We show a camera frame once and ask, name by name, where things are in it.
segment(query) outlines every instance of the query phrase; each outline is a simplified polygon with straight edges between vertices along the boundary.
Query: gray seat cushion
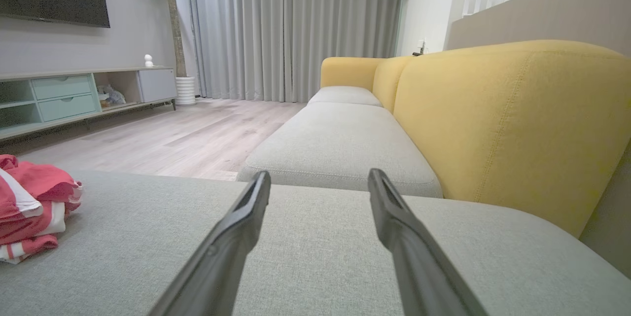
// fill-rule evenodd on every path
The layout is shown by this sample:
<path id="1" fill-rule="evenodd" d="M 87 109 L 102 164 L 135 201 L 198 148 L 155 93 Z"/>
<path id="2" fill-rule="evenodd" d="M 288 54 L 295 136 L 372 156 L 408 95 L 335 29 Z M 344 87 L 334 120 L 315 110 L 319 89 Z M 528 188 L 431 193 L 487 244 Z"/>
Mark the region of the gray seat cushion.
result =
<path id="1" fill-rule="evenodd" d="M 309 103 L 349 103 L 381 106 L 381 102 L 368 89 L 349 85 L 323 87 L 309 100 Z"/>
<path id="2" fill-rule="evenodd" d="M 276 184 L 367 190 L 381 168 L 399 192 L 442 198 L 432 168 L 383 107 L 311 103 L 248 156 L 237 175 L 250 181 L 267 170 Z"/>
<path id="3" fill-rule="evenodd" d="M 83 204 L 59 248 L 0 264 L 3 315 L 143 316 L 245 183 L 70 172 Z M 490 316 L 626 315 L 631 281 L 528 213 L 405 197 Z M 369 193 L 272 185 L 234 315 L 402 315 Z"/>

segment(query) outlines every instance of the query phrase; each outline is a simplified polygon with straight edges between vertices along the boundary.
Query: tv cabinet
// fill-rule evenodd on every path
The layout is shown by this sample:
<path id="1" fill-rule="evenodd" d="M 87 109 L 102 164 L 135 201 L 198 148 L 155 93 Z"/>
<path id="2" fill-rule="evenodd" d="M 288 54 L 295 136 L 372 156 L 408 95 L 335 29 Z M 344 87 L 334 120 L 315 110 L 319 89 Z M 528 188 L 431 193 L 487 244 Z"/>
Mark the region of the tv cabinet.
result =
<path id="1" fill-rule="evenodd" d="M 97 85 L 107 84 L 126 104 L 101 107 Z M 175 110 L 175 97 L 170 67 L 2 75 L 0 140 L 146 105 L 168 102 Z"/>

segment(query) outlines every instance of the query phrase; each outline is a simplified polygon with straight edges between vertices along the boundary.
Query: gray curtain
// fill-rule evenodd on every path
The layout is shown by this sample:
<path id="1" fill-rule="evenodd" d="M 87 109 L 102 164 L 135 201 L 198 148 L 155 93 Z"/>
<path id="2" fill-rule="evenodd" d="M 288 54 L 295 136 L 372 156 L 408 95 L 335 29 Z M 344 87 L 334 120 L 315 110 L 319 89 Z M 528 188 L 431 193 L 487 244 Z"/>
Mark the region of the gray curtain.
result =
<path id="1" fill-rule="evenodd" d="M 329 56 L 394 55 L 397 0 L 195 0 L 203 96 L 307 102 Z"/>

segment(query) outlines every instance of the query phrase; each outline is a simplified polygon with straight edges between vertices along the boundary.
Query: wooden floor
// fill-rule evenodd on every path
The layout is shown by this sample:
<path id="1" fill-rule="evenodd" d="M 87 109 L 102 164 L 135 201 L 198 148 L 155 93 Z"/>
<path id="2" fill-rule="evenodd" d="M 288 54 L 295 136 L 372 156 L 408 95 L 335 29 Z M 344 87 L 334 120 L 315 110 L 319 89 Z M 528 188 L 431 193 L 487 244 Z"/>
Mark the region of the wooden floor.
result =
<path id="1" fill-rule="evenodd" d="M 156 107 L 1 146 L 64 170 L 234 180 L 245 158 L 304 104 L 210 100 Z"/>

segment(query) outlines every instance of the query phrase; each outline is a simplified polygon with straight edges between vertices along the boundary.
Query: red and white garment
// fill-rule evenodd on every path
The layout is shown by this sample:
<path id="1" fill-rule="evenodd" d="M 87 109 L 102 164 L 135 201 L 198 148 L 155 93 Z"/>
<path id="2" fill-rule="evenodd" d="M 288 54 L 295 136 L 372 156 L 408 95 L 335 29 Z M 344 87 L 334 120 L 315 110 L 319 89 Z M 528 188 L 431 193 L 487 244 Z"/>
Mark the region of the red and white garment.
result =
<path id="1" fill-rule="evenodd" d="M 17 264 L 57 247 L 54 233 L 81 204 L 80 182 L 50 165 L 0 155 L 0 261 Z"/>

